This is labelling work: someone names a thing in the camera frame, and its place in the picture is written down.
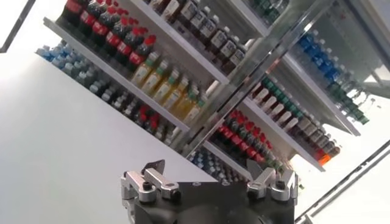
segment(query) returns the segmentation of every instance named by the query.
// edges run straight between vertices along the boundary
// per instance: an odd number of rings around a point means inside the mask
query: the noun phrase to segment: yellow juice bottle
[[[171,92],[171,90],[175,87],[175,82],[179,77],[179,70],[174,68],[171,72],[171,75],[167,80],[165,80],[156,90],[153,99],[161,104],[164,99],[166,99],[166,95]]]
[[[188,78],[183,77],[179,85],[177,86],[177,88],[173,88],[171,90],[172,92],[166,95],[166,99],[163,99],[163,102],[161,103],[163,107],[169,110],[170,112],[173,112],[174,106],[184,95],[187,86],[188,86]]]
[[[157,61],[159,56],[160,56],[160,54],[156,51],[149,54],[146,61],[144,63],[142,63],[140,65],[140,67],[138,67],[138,69],[134,72],[134,75],[130,79],[130,81],[134,85],[141,87],[145,78],[147,77],[147,75],[149,75],[149,73],[151,73],[151,71],[153,69],[153,65],[155,64],[155,62]]]
[[[146,81],[142,86],[141,90],[144,91],[144,93],[146,93],[147,95],[151,96],[158,83],[164,79],[164,73],[167,68],[168,61],[163,60],[158,66],[158,68],[146,78]]]
[[[196,86],[192,86],[183,99],[177,104],[175,108],[175,115],[179,119],[183,119],[190,109],[196,104],[196,97],[199,94],[199,90]]]

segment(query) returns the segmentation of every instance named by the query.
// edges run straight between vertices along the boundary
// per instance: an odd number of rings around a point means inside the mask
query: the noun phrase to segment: cola bottle
[[[74,26],[79,25],[80,14],[87,7],[89,0],[67,0],[61,17]]]
[[[107,7],[111,6],[112,0],[95,0],[92,1],[80,15],[79,30],[89,37],[92,32],[94,22],[103,14]]]
[[[110,6],[107,11],[100,15],[99,19],[93,23],[91,39],[99,47],[105,43],[105,37],[114,27],[115,23],[120,20],[116,9]]]
[[[121,20],[117,22],[105,38],[104,50],[110,55],[116,54],[116,49],[120,42],[125,38],[126,34],[131,31],[129,20],[126,16],[122,16]]]

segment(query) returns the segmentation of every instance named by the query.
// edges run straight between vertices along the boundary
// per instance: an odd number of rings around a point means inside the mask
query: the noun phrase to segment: bottle
[[[129,20],[126,16],[122,16],[121,20],[114,25],[112,30],[109,31],[105,37],[103,49],[109,54],[109,56],[113,57],[116,54],[118,45],[122,42],[130,30],[131,27],[129,26]]]
[[[139,45],[135,51],[130,54],[127,68],[134,72],[139,65],[145,61],[146,57],[153,50],[153,45],[156,42],[156,36],[150,35],[145,39],[144,43]]]
[[[103,14],[107,7],[112,3],[111,0],[95,0],[88,4],[87,8],[80,15],[79,30],[89,37],[92,32],[92,26],[94,22]]]
[[[190,27],[190,21],[197,13],[200,0],[189,0],[180,11],[177,20],[179,20],[186,28]]]
[[[157,91],[153,96],[154,101],[158,102],[159,104],[162,104],[163,100],[166,99],[166,95],[174,87],[178,77],[179,70],[177,68],[174,68],[169,78],[157,88]]]
[[[116,9],[113,6],[110,6],[107,11],[101,14],[99,19],[93,23],[91,34],[93,42],[97,46],[102,47],[108,32],[119,20],[120,17],[116,14]]]
[[[202,10],[198,10],[194,17],[190,20],[189,30],[195,37],[199,37],[200,28],[207,21],[207,16],[210,13],[210,8],[205,6]]]
[[[219,49],[227,40],[227,35],[230,32],[230,29],[225,26],[223,29],[218,29],[218,31],[211,38],[209,44],[206,46],[206,50],[210,51],[214,56],[217,56]]]
[[[210,19],[207,19],[199,29],[199,41],[204,45],[210,42],[210,39],[217,31],[219,24],[219,17],[213,15]]]
[[[134,20],[130,19],[129,24],[134,24]],[[126,65],[126,63],[129,61],[130,53],[140,44],[142,44],[143,41],[144,37],[142,36],[140,29],[134,27],[132,31],[129,32],[125,36],[125,38],[118,44],[115,59],[122,65]]]
[[[80,22],[82,10],[88,5],[88,0],[67,0],[61,17],[77,27]]]
[[[245,58],[247,47],[238,45],[234,54],[222,65],[222,71],[225,74],[230,74]]]
[[[168,65],[169,65],[168,61],[163,60],[158,66],[158,68],[146,78],[146,81],[141,88],[141,90],[144,93],[146,93],[149,96],[151,96],[154,93],[155,87],[158,85],[158,83],[161,80],[163,80]]]
[[[185,0],[171,0],[161,14],[161,17],[168,23],[173,24],[183,9],[184,3]]]
[[[197,104],[190,109],[188,114],[184,117],[183,123],[189,124],[201,111],[202,107],[205,105],[207,101],[207,96],[202,94],[200,99],[197,101]]]
[[[179,100],[183,97],[184,92],[186,91],[188,86],[188,79],[183,77],[180,81],[179,85],[173,92],[167,94],[167,98],[165,102],[163,102],[163,107],[170,112],[173,112],[174,107],[179,102]]]

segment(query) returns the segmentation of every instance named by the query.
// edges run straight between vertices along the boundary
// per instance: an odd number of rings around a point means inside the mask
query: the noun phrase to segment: soda bottle
[[[145,61],[146,57],[153,49],[153,45],[156,42],[156,36],[150,35],[143,44],[139,45],[135,51],[130,54],[129,64],[127,68],[134,72],[139,65]]]
[[[117,22],[105,38],[104,50],[110,55],[116,54],[116,49],[119,43],[125,38],[126,34],[130,32],[129,20],[126,16],[122,16],[121,20]]]
[[[103,14],[107,7],[112,3],[111,0],[95,0],[88,4],[87,8],[80,15],[79,30],[89,37],[92,32],[92,26],[95,21]]]
[[[107,11],[100,15],[99,19],[93,23],[91,39],[99,47],[105,43],[105,37],[113,28],[116,22],[120,20],[116,9],[110,6]]]
[[[190,20],[189,30],[195,37],[199,37],[199,29],[207,20],[207,16],[210,13],[210,8],[205,6],[202,10],[198,10],[195,16]]]
[[[177,20],[179,20],[183,26],[189,28],[190,27],[190,20],[195,16],[197,13],[198,5],[200,3],[200,0],[189,0],[184,6],[183,9],[180,11]]]
[[[77,27],[80,22],[82,10],[88,5],[89,0],[67,0],[61,17]]]

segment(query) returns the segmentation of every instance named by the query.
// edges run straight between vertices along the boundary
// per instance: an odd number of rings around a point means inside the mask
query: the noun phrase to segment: plastic bottle
[[[146,61],[141,64],[138,69],[134,72],[132,79],[130,80],[134,85],[141,87],[145,81],[145,78],[149,75],[153,69],[153,65],[160,57],[160,53],[157,51],[152,52],[147,57]]]
[[[189,28],[190,27],[190,20],[195,16],[195,14],[198,11],[198,5],[200,3],[200,0],[189,0],[187,3],[183,6],[183,9],[180,11],[177,20],[179,20],[183,26]]]
[[[184,95],[184,92],[186,91],[188,86],[188,79],[186,77],[183,77],[180,81],[179,85],[176,89],[173,90],[171,94],[167,94],[167,98],[165,102],[163,102],[163,107],[170,112],[173,112],[174,107],[176,106],[177,102],[182,98]]]
[[[206,50],[213,53],[214,56],[217,56],[219,49],[226,42],[229,32],[230,29],[227,26],[225,26],[223,29],[218,29],[218,31],[211,38],[209,44],[206,46]]]
[[[67,0],[61,17],[77,27],[80,22],[80,14],[88,5],[88,0]]]
[[[184,4],[185,0],[171,0],[161,14],[161,17],[170,24],[174,23],[180,11],[183,9]]]
[[[188,114],[184,117],[183,122],[184,124],[189,124],[202,110],[202,107],[207,102],[207,96],[205,94],[202,94],[200,99],[197,101],[197,104],[190,109]]]
[[[107,11],[101,14],[99,19],[93,23],[91,34],[93,42],[99,47],[102,47],[108,32],[119,20],[120,17],[116,14],[116,9],[113,6],[110,6]]]
[[[95,0],[88,4],[87,8],[80,15],[79,30],[89,37],[92,32],[94,22],[103,14],[107,7],[112,4],[111,0]]]
[[[139,65],[145,61],[146,57],[153,50],[153,45],[156,42],[156,36],[150,35],[144,40],[144,43],[139,45],[135,51],[130,54],[127,68],[130,71],[135,71]]]
[[[163,60],[158,68],[152,72],[148,78],[146,78],[145,83],[143,84],[141,90],[144,91],[149,96],[152,96],[154,93],[155,87],[158,83],[163,80],[166,69],[168,68],[168,61]]]
[[[169,78],[157,88],[157,91],[154,94],[153,99],[159,104],[162,104],[166,99],[166,95],[168,95],[168,93],[171,92],[171,90],[173,89],[178,77],[179,77],[179,70],[177,68],[174,68]]]
[[[105,37],[105,44],[103,49],[110,56],[114,56],[117,51],[117,47],[125,38],[126,34],[131,31],[131,26],[129,26],[129,20],[126,16],[122,16],[121,20],[118,21],[111,31]]]
[[[207,16],[209,13],[210,8],[205,6],[202,10],[198,10],[194,17],[190,20],[189,30],[194,34],[195,37],[199,37],[199,30],[203,23],[207,21]]]
[[[210,42],[210,39],[218,29],[219,17],[213,15],[210,19],[207,19],[199,29],[199,41],[204,45]]]

